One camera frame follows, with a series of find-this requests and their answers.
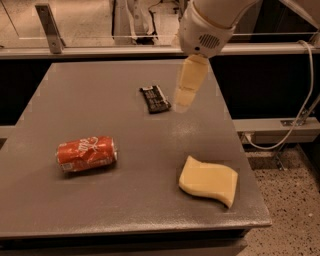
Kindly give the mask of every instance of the soda can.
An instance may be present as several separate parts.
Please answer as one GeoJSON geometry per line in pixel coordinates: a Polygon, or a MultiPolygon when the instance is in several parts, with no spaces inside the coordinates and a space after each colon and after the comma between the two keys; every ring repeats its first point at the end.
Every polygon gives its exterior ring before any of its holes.
{"type": "Polygon", "coordinates": [[[78,172],[117,161],[117,151],[111,137],[90,137],[60,144],[56,160],[62,171],[78,172]]]}

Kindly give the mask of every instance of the metal rod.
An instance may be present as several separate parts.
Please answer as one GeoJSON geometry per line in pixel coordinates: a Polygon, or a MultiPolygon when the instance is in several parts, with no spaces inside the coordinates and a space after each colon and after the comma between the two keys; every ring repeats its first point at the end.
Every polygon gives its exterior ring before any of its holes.
{"type": "Polygon", "coordinates": [[[62,53],[64,42],[61,39],[50,5],[36,4],[35,8],[38,12],[44,32],[46,33],[50,52],[53,54],[62,53]]]}

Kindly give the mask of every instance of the speckled floor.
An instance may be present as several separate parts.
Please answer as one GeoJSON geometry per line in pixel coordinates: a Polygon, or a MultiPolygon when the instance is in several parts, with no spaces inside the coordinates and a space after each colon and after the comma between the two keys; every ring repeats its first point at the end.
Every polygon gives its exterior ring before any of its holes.
{"type": "Polygon", "coordinates": [[[239,255],[320,255],[320,182],[300,146],[285,150],[284,171],[270,152],[246,154],[273,225],[250,231],[239,255]]]}

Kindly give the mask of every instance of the yellow sponge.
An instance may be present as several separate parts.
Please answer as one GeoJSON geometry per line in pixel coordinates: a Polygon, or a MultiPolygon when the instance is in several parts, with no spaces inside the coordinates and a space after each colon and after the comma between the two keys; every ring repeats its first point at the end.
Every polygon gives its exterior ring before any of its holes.
{"type": "Polygon", "coordinates": [[[227,166],[199,162],[188,156],[179,186],[188,194],[214,198],[230,208],[234,201],[237,180],[238,173],[227,166]]]}

